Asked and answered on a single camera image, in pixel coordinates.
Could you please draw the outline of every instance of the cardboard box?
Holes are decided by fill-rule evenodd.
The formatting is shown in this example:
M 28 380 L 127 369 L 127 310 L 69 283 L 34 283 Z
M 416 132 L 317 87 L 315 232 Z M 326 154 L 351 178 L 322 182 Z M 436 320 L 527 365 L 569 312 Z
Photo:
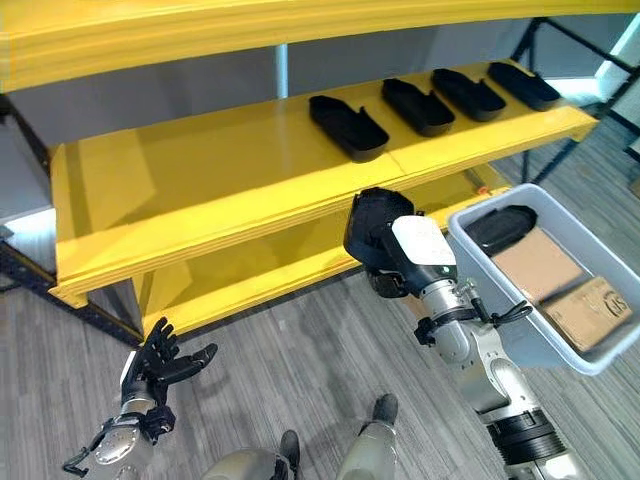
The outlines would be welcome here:
M 575 285 L 582 269 L 540 228 L 491 260 L 534 304 Z
M 633 313 L 602 277 L 589 280 L 543 309 L 556 329 L 581 352 L 591 349 Z

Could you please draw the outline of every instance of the black cable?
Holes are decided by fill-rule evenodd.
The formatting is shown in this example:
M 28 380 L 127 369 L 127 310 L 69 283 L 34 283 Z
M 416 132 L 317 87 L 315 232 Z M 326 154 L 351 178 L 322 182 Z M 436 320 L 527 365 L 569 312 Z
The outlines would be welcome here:
M 507 313 L 502 315 L 498 315 L 497 313 L 492 314 L 491 322 L 494 327 L 498 328 L 500 325 L 504 325 L 505 323 L 511 323 L 525 318 L 527 315 L 531 314 L 531 312 L 533 312 L 533 307 L 531 305 L 527 305 L 527 301 L 523 300 L 507 311 Z

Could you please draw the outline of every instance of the yellow shelf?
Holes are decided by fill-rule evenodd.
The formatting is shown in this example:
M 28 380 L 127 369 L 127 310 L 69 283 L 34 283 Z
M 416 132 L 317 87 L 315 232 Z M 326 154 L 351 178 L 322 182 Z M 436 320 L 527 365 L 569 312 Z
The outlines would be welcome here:
M 341 35 L 638 10 L 638 0 L 4 0 L 0 18 L 9 59 L 2 80 L 5 91 L 11 91 Z
M 491 167 L 474 169 L 492 189 L 506 182 Z M 448 216 L 489 196 L 463 173 L 405 192 L 446 228 Z M 144 333 L 167 316 L 185 333 L 358 265 L 342 248 L 348 210 L 134 277 Z
M 459 69 L 479 78 L 486 65 Z M 427 74 L 404 77 L 427 89 Z M 325 92 L 364 105 L 390 134 L 382 156 L 352 163 L 308 113 L 309 96 L 124 130 L 57 148 L 58 286 L 79 295 L 346 209 L 368 186 L 406 190 L 565 136 L 595 120 L 565 104 L 534 112 L 507 100 L 488 124 L 456 113 L 450 133 L 414 134 L 381 99 L 381 82 Z

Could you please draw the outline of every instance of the yellow beam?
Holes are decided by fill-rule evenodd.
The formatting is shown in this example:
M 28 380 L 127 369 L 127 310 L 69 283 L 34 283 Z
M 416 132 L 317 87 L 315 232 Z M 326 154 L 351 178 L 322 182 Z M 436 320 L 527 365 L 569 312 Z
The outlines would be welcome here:
M 459 70 L 479 78 L 486 65 Z M 427 74 L 403 78 L 430 88 Z M 534 112 L 488 83 L 507 101 L 501 117 L 479 124 L 456 112 L 452 131 L 430 139 L 382 101 L 381 82 L 325 92 L 364 105 L 390 134 L 386 153 L 364 164 L 311 122 L 308 96 L 63 145 L 51 166 L 57 288 L 84 293 L 344 210 L 368 186 L 407 190 L 596 123 L 562 103 Z
M 489 166 L 476 169 L 491 194 L 506 182 Z M 458 173 L 405 194 L 445 229 L 449 215 L 488 198 Z M 178 334 L 300 289 L 358 265 L 342 248 L 348 210 L 200 258 L 134 277 L 143 328 L 167 316 Z
M 624 13 L 638 0 L 4 0 L 5 91 L 213 53 L 537 15 Z

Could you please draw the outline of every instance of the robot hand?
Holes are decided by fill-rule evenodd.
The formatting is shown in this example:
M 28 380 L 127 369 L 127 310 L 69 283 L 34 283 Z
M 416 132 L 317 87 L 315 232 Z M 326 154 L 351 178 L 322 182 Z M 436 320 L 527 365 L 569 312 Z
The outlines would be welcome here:
M 171 432 L 175 424 L 166 404 L 169 385 L 198 373 L 218 351 L 212 343 L 193 355 L 176 358 L 180 350 L 172 332 L 162 318 L 144 345 L 131 352 L 121 377 L 120 414 L 102 425 L 89 447 L 65 462 L 65 472 L 93 480 L 139 478 L 158 437 Z M 88 465 L 79 467 L 85 461 Z
M 589 478 L 562 444 L 496 330 L 524 319 L 530 306 L 488 315 L 473 284 L 458 284 L 456 259 L 436 222 L 416 214 L 397 192 L 372 188 L 356 195 L 344 247 L 364 264 L 380 296 L 410 294 L 421 302 L 414 332 L 418 342 L 436 348 L 450 367 L 510 479 Z

